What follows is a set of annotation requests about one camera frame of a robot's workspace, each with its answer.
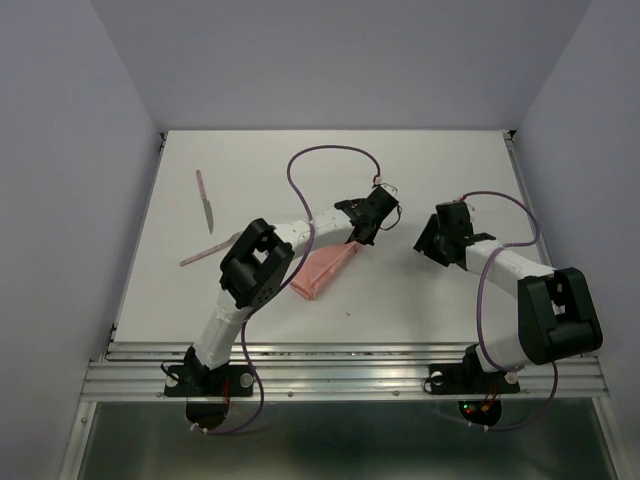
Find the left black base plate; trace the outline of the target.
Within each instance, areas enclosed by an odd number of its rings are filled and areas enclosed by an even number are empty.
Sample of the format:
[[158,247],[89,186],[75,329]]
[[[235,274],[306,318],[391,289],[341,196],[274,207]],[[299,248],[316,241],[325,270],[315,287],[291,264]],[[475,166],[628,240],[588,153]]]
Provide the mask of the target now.
[[247,398],[253,395],[254,377],[247,365],[223,365],[202,379],[194,379],[183,364],[164,363],[164,395],[169,398]]

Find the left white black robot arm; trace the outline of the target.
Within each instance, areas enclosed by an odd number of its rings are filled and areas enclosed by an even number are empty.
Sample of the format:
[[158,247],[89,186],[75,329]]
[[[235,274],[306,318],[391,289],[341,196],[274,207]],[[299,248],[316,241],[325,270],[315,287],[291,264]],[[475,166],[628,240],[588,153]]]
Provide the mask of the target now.
[[221,386],[221,367],[229,362],[247,316],[278,294],[294,260],[329,246],[373,244],[383,221],[399,205],[396,195],[396,188],[382,184],[367,197],[340,201],[312,220],[278,225],[262,218],[252,221],[222,259],[215,308],[185,354],[191,386],[202,394]]

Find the aluminium rail frame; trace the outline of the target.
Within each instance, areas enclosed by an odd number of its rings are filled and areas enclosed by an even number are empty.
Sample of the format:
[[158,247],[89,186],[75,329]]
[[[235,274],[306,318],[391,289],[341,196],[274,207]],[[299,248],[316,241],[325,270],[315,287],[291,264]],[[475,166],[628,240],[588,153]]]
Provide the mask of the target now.
[[[86,372],[65,479],[632,479],[594,354],[529,366],[499,394],[496,430],[469,425],[455,395],[423,390],[432,363],[476,342],[476,275],[413,250],[435,206],[472,193],[477,230],[504,242],[532,225],[504,131],[220,130],[168,132],[115,332]],[[196,171],[214,219],[209,233]],[[211,433],[169,398],[160,366],[179,363],[219,294],[218,257],[180,267],[256,218],[317,216],[368,193],[375,173],[402,214],[322,299],[284,291],[248,326],[232,365],[253,363],[253,395],[231,398]]]

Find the pink handled knife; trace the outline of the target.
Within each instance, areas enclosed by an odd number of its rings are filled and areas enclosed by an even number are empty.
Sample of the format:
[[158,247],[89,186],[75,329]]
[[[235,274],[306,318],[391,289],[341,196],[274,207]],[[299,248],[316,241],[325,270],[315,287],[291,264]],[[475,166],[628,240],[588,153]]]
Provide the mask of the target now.
[[212,211],[211,203],[207,197],[204,179],[200,170],[196,171],[196,179],[197,179],[200,199],[203,205],[204,214],[207,222],[207,228],[209,233],[212,233],[214,228],[213,211]]

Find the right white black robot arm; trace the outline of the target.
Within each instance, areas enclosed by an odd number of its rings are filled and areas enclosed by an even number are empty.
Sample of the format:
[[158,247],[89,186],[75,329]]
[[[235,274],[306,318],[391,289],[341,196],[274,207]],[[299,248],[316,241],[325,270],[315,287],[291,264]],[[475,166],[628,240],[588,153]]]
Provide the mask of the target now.
[[[601,348],[603,333],[585,275],[554,269],[513,251],[488,233],[474,231],[463,200],[438,204],[414,250],[436,263],[456,265],[479,276],[476,294],[478,343],[460,366],[463,384],[482,390],[496,372],[544,365]],[[490,282],[517,303],[514,331],[488,341],[482,326],[483,299]]]

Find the pink handled fork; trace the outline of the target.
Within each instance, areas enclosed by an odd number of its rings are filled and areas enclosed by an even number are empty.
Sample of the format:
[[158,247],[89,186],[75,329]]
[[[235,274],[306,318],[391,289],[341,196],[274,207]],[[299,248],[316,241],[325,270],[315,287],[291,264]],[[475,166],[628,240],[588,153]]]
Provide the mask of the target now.
[[184,260],[181,260],[179,262],[179,266],[184,267],[184,266],[190,265],[204,258],[212,256],[220,251],[223,251],[227,248],[230,248],[238,240],[240,236],[241,236],[241,232],[236,232],[233,235],[231,235],[226,241],[219,243],[217,245],[214,245],[213,247],[210,247],[204,251],[201,251],[195,255],[192,255]]

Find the pink cloth napkin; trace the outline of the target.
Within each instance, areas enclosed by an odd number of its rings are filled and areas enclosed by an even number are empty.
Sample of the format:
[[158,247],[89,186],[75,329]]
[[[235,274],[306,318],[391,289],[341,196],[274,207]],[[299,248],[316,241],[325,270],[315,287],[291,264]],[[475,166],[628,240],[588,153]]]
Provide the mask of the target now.
[[291,288],[307,301],[316,300],[360,248],[359,243],[351,242],[327,246],[312,252],[291,281]]

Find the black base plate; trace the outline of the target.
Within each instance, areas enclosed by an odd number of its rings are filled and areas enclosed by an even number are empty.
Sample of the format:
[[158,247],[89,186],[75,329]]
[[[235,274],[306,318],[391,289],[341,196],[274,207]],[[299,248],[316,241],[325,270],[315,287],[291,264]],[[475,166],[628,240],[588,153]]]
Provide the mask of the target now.
[[485,395],[487,393],[517,394],[518,382],[508,383],[502,372],[468,369],[462,363],[432,363],[423,390],[432,395]]
[[254,377],[247,365],[223,365],[202,379],[194,379],[183,364],[164,363],[164,395],[169,398],[247,398],[253,395]]

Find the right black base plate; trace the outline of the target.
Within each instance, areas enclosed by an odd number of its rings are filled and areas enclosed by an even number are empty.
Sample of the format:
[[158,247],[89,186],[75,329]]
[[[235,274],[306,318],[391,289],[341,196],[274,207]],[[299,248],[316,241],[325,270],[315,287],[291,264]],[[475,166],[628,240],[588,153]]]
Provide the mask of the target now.
[[462,363],[432,363],[423,390],[432,395],[485,395],[487,393],[517,394],[518,382],[508,383],[502,372],[468,369]]

